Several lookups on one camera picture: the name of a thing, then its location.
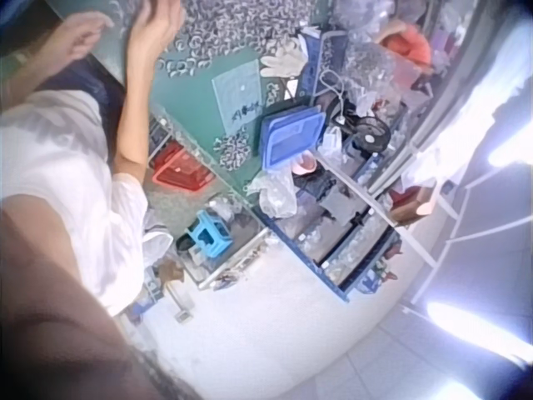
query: orange object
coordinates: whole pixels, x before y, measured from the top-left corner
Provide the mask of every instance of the orange object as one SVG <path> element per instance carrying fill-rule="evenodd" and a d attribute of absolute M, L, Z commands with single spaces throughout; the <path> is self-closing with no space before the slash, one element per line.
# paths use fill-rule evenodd
<path fill-rule="evenodd" d="M 387 37 L 382 45 L 416 65 L 423 67 L 431 65 L 431 46 L 424 35 L 419 33 L 413 25 L 407 24 L 404 32 Z"/>
<path fill-rule="evenodd" d="M 172 140 L 154 159 L 152 181 L 170 189 L 197 192 L 215 175 L 199 163 L 183 146 Z"/>

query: plastic bag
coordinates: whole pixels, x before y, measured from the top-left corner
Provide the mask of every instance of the plastic bag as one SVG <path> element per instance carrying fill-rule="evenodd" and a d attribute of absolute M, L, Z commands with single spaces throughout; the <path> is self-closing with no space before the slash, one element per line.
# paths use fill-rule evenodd
<path fill-rule="evenodd" d="M 288 218 L 296 214 L 298 205 L 291 164 L 259 172 L 246 191 L 248 195 L 259 193 L 259 206 L 270 218 Z"/>
<path fill-rule="evenodd" d="M 231 223 L 235 219 L 235 214 L 242 211 L 242 204 L 233 198 L 217 196 L 209 201 L 209 208 L 218 214 L 226 223 Z"/>
<path fill-rule="evenodd" d="M 394 11 L 394 0 L 336 0 L 331 21 L 354 42 L 370 42 Z"/>
<path fill-rule="evenodd" d="M 387 92 L 396 63 L 379 44 L 350 43 L 346 49 L 342 79 L 356 113 L 365 117 L 374 102 Z"/>
<path fill-rule="evenodd" d="M 437 74 L 442 73 L 450 66 L 450 58 L 446 52 L 434 50 L 433 54 L 431 55 L 431 65 Z"/>
<path fill-rule="evenodd" d="M 454 9 L 453 5 L 447 2 L 439 14 L 439 24 L 445 31 L 453 33 L 461 24 L 461 15 Z"/>
<path fill-rule="evenodd" d="M 342 165 L 342 132 L 339 127 L 327 127 L 318 152 L 334 165 Z"/>
<path fill-rule="evenodd" d="M 396 17 L 406 23 L 416 23 L 426 9 L 427 0 L 398 0 Z"/>

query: blue lid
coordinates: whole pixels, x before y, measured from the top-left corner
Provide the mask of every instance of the blue lid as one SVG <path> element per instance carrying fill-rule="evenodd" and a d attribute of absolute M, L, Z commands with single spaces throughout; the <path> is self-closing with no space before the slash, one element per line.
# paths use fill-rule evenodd
<path fill-rule="evenodd" d="M 325 113 L 304 106 L 264 118 L 260 143 L 262 168 L 273 169 L 314 147 L 325 121 Z"/>

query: blue plastic container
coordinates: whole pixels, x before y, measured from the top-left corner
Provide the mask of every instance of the blue plastic container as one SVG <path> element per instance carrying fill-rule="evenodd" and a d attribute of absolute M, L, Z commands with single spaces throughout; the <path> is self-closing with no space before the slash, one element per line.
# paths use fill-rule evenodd
<path fill-rule="evenodd" d="M 198 212 L 197 220 L 187 229 L 187 232 L 209 258 L 220 256 L 233 243 L 222 219 L 205 210 Z"/>
<path fill-rule="evenodd" d="M 261 126 L 259 151 L 262 168 L 273 169 L 316 145 L 326 114 L 315 107 L 295 107 L 266 117 Z"/>

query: white glove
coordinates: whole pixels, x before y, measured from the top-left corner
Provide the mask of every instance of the white glove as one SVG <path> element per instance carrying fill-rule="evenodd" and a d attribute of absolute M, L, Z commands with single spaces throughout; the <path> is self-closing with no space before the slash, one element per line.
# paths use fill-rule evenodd
<path fill-rule="evenodd" d="M 298 39 L 293 37 L 276 50 L 275 56 L 261 57 L 261 63 L 265 66 L 261 70 L 262 77 L 291 78 L 300 75 L 307 64 L 307 56 L 301 50 Z"/>

